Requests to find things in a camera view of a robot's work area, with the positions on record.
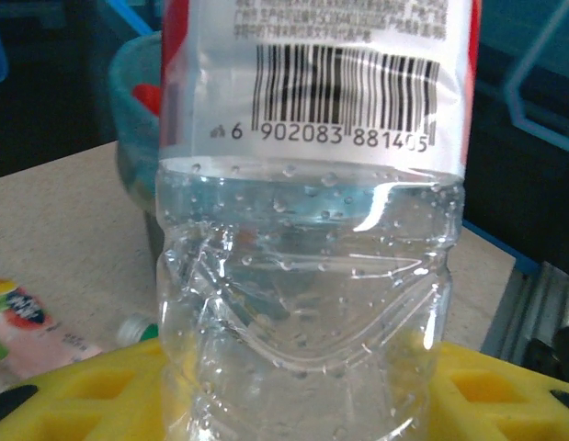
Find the bottle cap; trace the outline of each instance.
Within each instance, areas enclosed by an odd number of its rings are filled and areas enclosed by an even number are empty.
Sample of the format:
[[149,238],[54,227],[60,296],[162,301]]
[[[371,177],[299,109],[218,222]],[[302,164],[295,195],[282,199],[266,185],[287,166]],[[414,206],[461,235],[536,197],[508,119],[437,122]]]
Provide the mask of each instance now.
[[157,325],[151,317],[134,313],[120,326],[117,332],[117,344],[121,347],[126,347],[139,343],[143,340],[145,334],[151,333],[150,328],[153,327],[155,327],[155,330],[157,329]]

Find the pink package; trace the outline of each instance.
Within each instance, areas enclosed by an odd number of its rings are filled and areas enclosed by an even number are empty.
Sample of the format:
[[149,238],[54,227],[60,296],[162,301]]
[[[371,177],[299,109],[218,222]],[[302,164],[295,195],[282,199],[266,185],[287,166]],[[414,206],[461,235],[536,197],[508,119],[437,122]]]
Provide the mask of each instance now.
[[0,279],[0,364],[21,379],[102,351],[70,333],[22,287]]

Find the beige tabletop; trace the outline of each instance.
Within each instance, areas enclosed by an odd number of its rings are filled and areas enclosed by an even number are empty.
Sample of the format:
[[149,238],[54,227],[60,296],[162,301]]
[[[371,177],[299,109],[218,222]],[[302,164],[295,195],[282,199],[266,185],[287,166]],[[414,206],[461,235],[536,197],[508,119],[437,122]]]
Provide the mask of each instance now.
[[[125,195],[115,144],[0,178],[0,277],[105,349],[133,312],[156,314],[143,216]],[[464,231],[450,256],[447,339],[478,349],[514,259]]]

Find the yellow plastic tray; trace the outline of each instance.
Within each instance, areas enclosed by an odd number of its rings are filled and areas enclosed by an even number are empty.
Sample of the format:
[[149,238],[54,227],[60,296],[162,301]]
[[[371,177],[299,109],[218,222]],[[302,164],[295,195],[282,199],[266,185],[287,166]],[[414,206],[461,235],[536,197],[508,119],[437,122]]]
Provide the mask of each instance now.
[[[36,377],[39,391],[0,422],[0,441],[162,441],[157,340]],[[443,344],[429,441],[569,441],[569,384]]]

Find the bottle label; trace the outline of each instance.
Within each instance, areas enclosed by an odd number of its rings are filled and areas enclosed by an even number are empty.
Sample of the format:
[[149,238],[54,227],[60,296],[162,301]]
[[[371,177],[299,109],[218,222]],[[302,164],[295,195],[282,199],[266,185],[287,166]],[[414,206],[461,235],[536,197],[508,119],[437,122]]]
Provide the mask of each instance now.
[[168,20],[180,7],[188,25],[164,42],[162,145],[182,147],[162,158],[463,175],[479,1],[172,0]]

